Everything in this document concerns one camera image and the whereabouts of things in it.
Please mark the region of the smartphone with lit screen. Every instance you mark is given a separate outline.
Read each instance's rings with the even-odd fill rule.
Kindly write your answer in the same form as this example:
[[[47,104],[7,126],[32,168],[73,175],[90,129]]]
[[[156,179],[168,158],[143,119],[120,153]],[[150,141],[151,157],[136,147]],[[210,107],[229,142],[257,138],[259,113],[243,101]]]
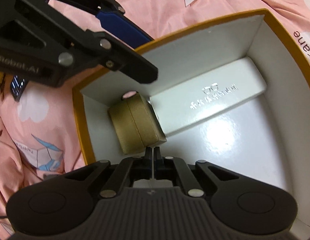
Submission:
[[[27,87],[28,80],[19,77],[13,76],[12,81],[10,83],[10,92],[15,100],[15,102],[19,102],[20,98]]]

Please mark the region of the pink fabric pouch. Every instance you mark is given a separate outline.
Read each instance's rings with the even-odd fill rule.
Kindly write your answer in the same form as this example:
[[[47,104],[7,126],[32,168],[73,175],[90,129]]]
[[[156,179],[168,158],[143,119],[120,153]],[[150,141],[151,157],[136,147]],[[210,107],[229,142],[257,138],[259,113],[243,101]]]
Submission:
[[[128,99],[128,98],[131,98],[132,96],[138,94],[137,91],[135,90],[131,90],[129,92],[126,92],[125,94],[123,94],[123,96],[121,97],[121,100],[125,100],[125,99]]]

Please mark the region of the gold cube box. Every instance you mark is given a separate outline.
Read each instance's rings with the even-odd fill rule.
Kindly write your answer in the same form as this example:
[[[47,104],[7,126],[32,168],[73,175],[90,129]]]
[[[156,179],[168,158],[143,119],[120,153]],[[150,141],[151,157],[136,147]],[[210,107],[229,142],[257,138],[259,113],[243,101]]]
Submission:
[[[141,153],[166,142],[151,104],[139,93],[108,109],[122,152]]]

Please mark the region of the white glasses case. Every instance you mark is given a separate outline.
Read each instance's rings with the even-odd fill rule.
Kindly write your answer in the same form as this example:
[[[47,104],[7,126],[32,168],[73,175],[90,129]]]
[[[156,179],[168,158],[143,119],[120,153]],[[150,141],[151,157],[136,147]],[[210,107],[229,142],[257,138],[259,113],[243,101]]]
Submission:
[[[171,136],[253,99],[267,89],[254,62],[245,57],[150,97],[160,127]]]

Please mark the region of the pink cloud pattern duvet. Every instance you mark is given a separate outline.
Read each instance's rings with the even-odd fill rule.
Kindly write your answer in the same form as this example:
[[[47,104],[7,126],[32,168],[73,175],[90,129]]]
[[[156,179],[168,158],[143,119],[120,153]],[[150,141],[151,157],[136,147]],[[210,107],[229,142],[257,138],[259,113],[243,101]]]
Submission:
[[[202,21],[246,10],[267,8],[310,50],[310,0],[120,0],[128,17],[154,38]],[[84,165],[75,130],[71,92],[86,69],[60,88],[32,83],[24,92],[30,102],[16,103],[10,74],[0,72],[0,239],[12,235],[4,218],[9,197],[18,189]]]

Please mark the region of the orange cardboard storage box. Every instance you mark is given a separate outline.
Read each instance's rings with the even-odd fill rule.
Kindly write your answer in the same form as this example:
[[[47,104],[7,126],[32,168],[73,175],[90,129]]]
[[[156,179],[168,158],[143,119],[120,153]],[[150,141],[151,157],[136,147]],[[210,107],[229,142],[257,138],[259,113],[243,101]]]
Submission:
[[[267,10],[227,15],[139,48],[159,71],[142,85],[99,70],[73,91],[84,161],[124,158],[108,109],[125,92],[153,107],[163,155],[205,160],[290,192],[291,233],[310,239],[310,32]]]

